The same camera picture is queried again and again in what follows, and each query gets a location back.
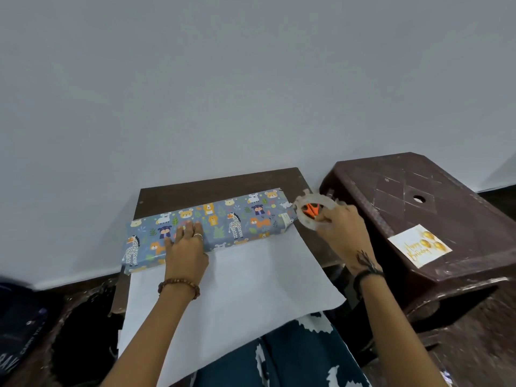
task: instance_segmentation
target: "brown plastic stool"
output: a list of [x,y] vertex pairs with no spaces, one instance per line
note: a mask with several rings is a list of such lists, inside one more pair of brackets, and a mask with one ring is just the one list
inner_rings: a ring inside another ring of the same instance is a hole
[[[437,343],[436,331],[516,276],[516,222],[425,156],[337,162],[319,192],[357,206],[391,291],[427,345]],[[417,224],[453,250],[419,269],[388,241]],[[352,300],[346,269],[337,281]],[[352,353],[369,358],[363,302],[348,301],[329,316]]]

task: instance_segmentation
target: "hand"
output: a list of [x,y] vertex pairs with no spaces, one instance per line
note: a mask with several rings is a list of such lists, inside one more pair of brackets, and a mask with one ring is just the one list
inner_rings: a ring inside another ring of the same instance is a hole
[[354,205],[337,206],[332,210],[323,208],[316,221],[328,222],[317,234],[330,245],[353,275],[373,264],[381,270],[372,251],[371,240],[365,222]]
[[208,256],[203,252],[202,237],[195,234],[203,234],[200,222],[186,223],[186,229],[177,227],[175,243],[170,238],[165,238],[164,246],[167,252],[165,256],[166,268],[164,279],[184,278],[199,285],[208,267]]

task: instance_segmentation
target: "wooden table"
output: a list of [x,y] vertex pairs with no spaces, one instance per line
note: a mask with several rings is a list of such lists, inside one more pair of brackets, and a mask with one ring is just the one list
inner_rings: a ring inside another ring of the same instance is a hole
[[[140,190],[134,219],[202,205],[207,201],[227,200],[274,188],[281,188],[288,201],[293,202],[298,195],[303,195],[303,190],[309,187],[299,168],[285,168],[206,181],[150,187]],[[298,220],[294,222],[294,225],[321,267],[342,263],[326,242],[319,238],[314,231],[303,227]],[[130,276],[121,272],[113,299],[113,313],[126,311],[129,284]]]

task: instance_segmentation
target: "dark blue cloth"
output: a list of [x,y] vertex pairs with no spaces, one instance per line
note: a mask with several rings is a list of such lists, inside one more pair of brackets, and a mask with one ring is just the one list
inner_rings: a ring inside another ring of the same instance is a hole
[[197,371],[195,387],[370,387],[322,313],[305,315]]

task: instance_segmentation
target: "white paper sheet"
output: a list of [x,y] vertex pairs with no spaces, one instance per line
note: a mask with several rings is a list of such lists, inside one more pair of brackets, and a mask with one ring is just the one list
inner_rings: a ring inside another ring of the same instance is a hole
[[[119,353],[156,303],[163,277],[164,266],[132,275]],[[293,225],[282,235],[211,253],[200,289],[201,296],[177,326],[158,387],[168,387],[293,319],[331,310],[345,300]]]

